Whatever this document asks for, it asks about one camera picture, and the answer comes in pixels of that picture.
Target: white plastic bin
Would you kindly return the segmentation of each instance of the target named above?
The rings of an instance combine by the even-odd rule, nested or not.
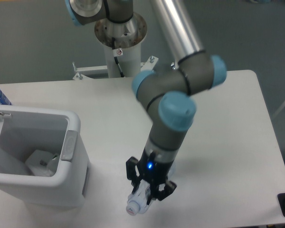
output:
[[[53,176],[25,164],[36,150],[60,155]],[[80,206],[90,161],[74,112],[0,105],[0,189],[25,202]]]

